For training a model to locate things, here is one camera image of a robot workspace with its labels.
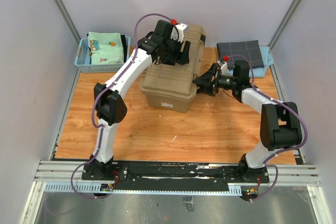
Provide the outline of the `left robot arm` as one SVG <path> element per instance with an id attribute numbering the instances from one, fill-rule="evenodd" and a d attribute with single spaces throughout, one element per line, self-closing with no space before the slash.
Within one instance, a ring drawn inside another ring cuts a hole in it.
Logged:
<path id="1" fill-rule="evenodd" d="M 121 69 L 105 84 L 94 87 L 91 119 L 98 128 L 97 143 L 85 170 L 92 168 L 100 179 L 112 175 L 113 144 L 119 123 L 128 111 L 124 97 L 137 77 L 152 63 L 174 65 L 189 62 L 188 49 L 183 49 L 188 25 L 159 20 L 154 31 L 138 40 L 136 48 Z"/>

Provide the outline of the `tan plastic tool box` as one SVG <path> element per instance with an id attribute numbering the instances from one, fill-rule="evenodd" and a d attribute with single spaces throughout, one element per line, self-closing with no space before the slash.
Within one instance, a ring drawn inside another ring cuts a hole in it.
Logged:
<path id="1" fill-rule="evenodd" d="M 141 74 L 140 90 L 148 105 L 185 113 L 196 96 L 197 86 L 192 83 L 199 77 L 202 65 L 206 32 L 200 25 L 189 25 L 184 41 L 191 43 L 190 62 L 185 65 L 150 65 Z"/>

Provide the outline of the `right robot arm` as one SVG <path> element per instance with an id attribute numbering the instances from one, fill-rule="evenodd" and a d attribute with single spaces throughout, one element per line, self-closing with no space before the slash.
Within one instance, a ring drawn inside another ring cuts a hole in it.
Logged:
<path id="1" fill-rule="evenodd" d="M 295 103 L 276 100 L 253 84 L 254 75 L 250 74 L 248 61 L 235 61 L 232 77 L 226 76 L 225 70 L 226 62 L 218 61 L 193 83 L 198 93 L 210 96 L 220 89 L 230 90 L 233 98 L 260 114 L 260 142 L 241 157 L 235 171 L 242 181 L 250 182 L 263 173 L 271 159 L 302 143 L 302 121 Z"/>

